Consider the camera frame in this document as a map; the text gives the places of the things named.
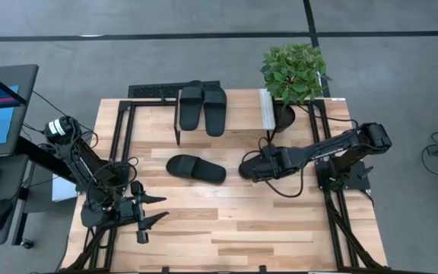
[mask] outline black keyboard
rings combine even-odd
[[[204,85],[221,86],[219,81],[203,81]],[[168,84],[140,84],[131,85],[128,89],[128,98],[175,98],[176,93],[183,89],[185,83]]]

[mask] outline wooden table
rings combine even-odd
[[[118,99],[101,100],[97,114],[95,132],[100,141],[94,150],[103,159],[109,157],[118,104]],[[345,100],[325,99],[325,105],[328,116],[349,118]],[[276,145],[313,143],[309,116],[299,108],[295,113],[294,124],[275,136]],[[147,193],[167,197],[167,201],[144,209],[148,216],[165,210],[170,214],[149,231],[149,244],[136,242],[136,224],[119,228],[112,271],[161,271],[162,266],[170,266],[171,271],[258,271],[260,265],[266,265],[268,271],[336,269],[324,198],[312,163],[305,168],[303,194],[296,199],[282,198],[264,183],[243,180],[238,174],[242,156],[258,148],[264,130],[229,130],[220,138],[203,131],[182,132],[178,147],[172,107],[138,107],[136,115],[129,156],[139,158],[138,179]],[[329,124],[332,135],[351,127],[343,122]],[[125,128],[123,125],[119,153]],[[227,169],[226,181],[215,186],[171,177],[165,164],[177,154],[197,155],[222,165]],[[300,173],[273,183],[284,193],[295,193]],[[386,264],[371,201],[356,190],[344,193],[354,234],[375,260]],[[84,201],[84,195],[78,197],[64,267],[75,261],[84,246],[87,229],[80,216]],[[344,264],[348,265],[345,239],[339,234]]]
[[[225,90],[227,96],[226,130],[252,130],[275,128],[275,116],[273,114],[273,102],[265,89],[230,89]],[[180,106],[177,111],[178,131],[180,128]],[[195,131],[205,131],[204,107],[198,120]]]

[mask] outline flower pot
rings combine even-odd
[[[292,107],[287,106],[282,111],[283,105],[275,105],[275,112],[277,117],[276,132],[283,132],[295,121],[295,111]]]

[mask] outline white paper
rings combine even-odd
[[[64,178],[52,175],[52,201],[60,202],[63,200],[75,198],[78,196],[78,192],[75,191],[75,184],[67,181]]]

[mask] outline green potted plant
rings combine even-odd
[[[276,130],[282,132],[295,120],[295,112],[289,104],[303,104],[307,97],[314,100],[325,88],[320,79],[330,78],[325,75],[320,49],[312,48],[308,43],[273,46],[264,57],[261,72],[265,87],[272,97],[283,101],[283,105],[275,104]]]

